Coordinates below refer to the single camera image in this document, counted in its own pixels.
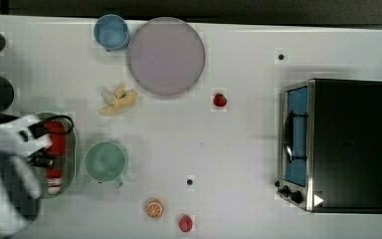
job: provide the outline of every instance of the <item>white table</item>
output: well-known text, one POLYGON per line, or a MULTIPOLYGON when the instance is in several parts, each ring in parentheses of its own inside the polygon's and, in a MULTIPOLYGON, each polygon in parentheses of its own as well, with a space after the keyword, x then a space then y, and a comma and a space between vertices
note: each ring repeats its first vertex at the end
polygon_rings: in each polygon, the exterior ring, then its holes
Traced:
MULTIPOLYGON (((195 88, 166 101, 134 81, 125 52, 96 43, 95 22, 0 16, 0 75, 17 89, 8 113, 60 109, 75 119, 83 153, 117 139, 130 158, 121 190, 92 181, 82 165, 70 190, 46 200, 15 238, 382 238, 382 215, 304 213, 273 186, 281 88, 313 77, 382 80, 382 31, 191 24, 207 64, 195 88), (138 91, 136 106, 101 116, 101 90, 120 82, 138 91), (226 112, 212 111, 217 91, 226 112), (149 197, 164 202, 160 220, 145 216, 149 197), (195 215, 188 234, 177 226, 182 213, 195 215)), ((142 24, 128 21, 132 34, 142 24)))

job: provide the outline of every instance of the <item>blue cup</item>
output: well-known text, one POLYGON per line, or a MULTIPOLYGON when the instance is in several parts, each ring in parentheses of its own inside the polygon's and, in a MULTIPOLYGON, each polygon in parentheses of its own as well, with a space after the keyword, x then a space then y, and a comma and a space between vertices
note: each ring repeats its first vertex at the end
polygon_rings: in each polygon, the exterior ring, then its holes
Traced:
POLYGON ((109 52, 123 50, 130 39, 128 26, 117 15, 104 15, 95 23, 95 39, 109 52))

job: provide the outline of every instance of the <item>plate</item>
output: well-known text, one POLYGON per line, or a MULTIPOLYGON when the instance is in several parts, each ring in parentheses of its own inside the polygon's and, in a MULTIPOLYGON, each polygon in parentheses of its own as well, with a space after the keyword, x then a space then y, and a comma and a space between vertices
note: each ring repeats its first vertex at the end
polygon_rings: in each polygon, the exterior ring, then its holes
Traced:
POLYGON ((135 80, 159 96, 187 91, 205 64, 203 41, 187 23, 169 17, 150 20, 133 35, 128 65, 135 80))

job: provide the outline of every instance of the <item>orange slice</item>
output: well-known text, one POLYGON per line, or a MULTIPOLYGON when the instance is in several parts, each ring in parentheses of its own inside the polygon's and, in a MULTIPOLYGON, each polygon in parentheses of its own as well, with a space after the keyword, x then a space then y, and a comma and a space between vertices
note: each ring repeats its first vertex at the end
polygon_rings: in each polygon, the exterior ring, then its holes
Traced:
POLYGON ((159 200, 154 199, 148 202, 145 211, 149 217, 157 218, 163 214, 163 205, 159 200))

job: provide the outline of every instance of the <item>red tomato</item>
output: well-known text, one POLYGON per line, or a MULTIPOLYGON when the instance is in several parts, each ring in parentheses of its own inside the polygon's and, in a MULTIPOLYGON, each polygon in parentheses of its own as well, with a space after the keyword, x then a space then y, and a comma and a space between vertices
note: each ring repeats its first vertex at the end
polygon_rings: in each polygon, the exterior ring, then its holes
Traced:
POLYGON ((189 232, 192 229, 192 219, 191 217, 185 215, 179 220, 179 229, 183 232, 189 232))
POLYGON ((213 99, 213 104, 219 108, 224 107, 227 102, 228 100, 225 96, 223 96, 223 94, 216 94, 215 98, 213 99))

